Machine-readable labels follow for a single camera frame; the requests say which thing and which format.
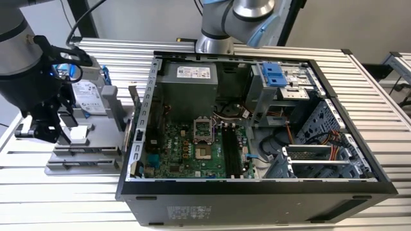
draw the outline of blue plastic clip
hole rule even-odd
[[[266,86],[286,86],[286,79],[282,75],[282,70],[278,64],[262,63],[262,75],[266,78]]]

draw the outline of green circuit board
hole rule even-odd
[[[145,172],[147,178],[206,178],[224,179],[225,166],[222,154],[221,129],[214,131],[213,143],[194,144],[192,124],[167,123],[163,131],[163,145],[158,154],[158,166]],[[248,148],[244,128],[236,129],[238,139],[238,158],[242,163],[242,147]],[[242,173],[244,178],[253,178],[253,170],[249,167]]]

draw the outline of white wall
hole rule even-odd
[[[411,0],[308,0],[286,46],[348,48],[361,62],[411,52]]]
[[[89,6],[97,1],[87,0]],[[173,42],[201,34],[201,16],[192,0],[107,0],[91,15],[105,39]]]

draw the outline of motherboard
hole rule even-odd
[[[209,127],[205,118],[193,124],[166,123],[163,144],[157,154],[147,154],[143,177],[253,178],[252,160],[245,159],[249,148],[244,127],[229,126]],[[197,139],[208,136],[210,140]]]

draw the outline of power cable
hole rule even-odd
[[[70,31],[69,31],[69,34],[67,34],[67,37],[66,37],[66,40],[65,40],[65,45],[69,47],[70,44],[69,44],[69,41],[70,41],[70,38],[71,38],[71,35],[74,34],[74,30],[77,29],[78,27],[78,22],[82,20],[82,18],[85,16],[87,16],[90,14],[90,12],[105,2],[106,0],[99,0],[89,9],[87,11],[81,15],[81,17],[78,18],[78,20],[75,21],[75,24],[74,26],[71,27]]]
[[[193,4],[194,4],[194,6],[197,7],[197,10],[198,10],[200,15],[202,16],[202,13],[201,13],[201,10],[200,10],[200,7],[198,7],[198,4],[197,4],[197,1],[196,1],[196,0],[193,0]]]
[[[397,80],[396,80],[396,82],[394,82],[394,84],[393,84],[393,86],[392,86],[392,88],[390,88],[390,91],[389,91],[389,94],[388,94],[388,95],[390,95],[390,93],[392,93],[392,91],[393,91],[393,88],[394,88],[394,86],[397,85],[397,82],[398,82],[400,78],[401,78],[401,76],[397,78]]]

